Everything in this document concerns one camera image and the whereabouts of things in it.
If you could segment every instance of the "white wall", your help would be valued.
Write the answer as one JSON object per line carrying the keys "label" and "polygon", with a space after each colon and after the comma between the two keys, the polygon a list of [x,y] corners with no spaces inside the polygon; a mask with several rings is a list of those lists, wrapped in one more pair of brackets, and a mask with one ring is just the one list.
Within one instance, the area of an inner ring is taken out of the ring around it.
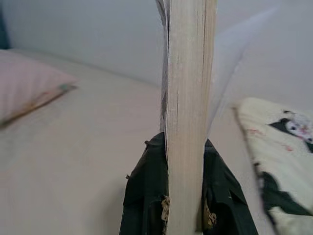
{"label": "white wall", "polygon": [[[2,0],[13,47],[44,51],[159,84],[155,0]],[[279,0],[219,0],[217,33]]]}

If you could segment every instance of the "white bed sheet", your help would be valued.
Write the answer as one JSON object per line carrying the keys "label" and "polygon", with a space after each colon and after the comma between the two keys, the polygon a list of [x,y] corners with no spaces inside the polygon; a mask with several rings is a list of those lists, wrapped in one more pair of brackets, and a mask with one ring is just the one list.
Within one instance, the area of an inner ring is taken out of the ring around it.
{"label": "white bed sheet", "polygon": [[232,107],[246,97],[312,110],[313,2],[287,2],[252,40],[237,66],[212,123],[209,138],[241,183],[260,235],[275,234],[263,212],[243,134]]}
{"label": "white bed sheet", "polygon": [[124,190],[158,133],[156,86],[23,50],[78,89],[0,132],[1,235],[116,235]]}

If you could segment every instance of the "pillowcase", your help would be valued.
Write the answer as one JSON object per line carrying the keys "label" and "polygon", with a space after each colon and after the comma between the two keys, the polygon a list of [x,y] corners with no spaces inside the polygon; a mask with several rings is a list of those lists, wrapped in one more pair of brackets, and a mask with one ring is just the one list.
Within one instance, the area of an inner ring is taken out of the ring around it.
{"label": "pillowcase", "polygon": [[48,65],[0,50],[0,128],[72,90],[75,81]]}

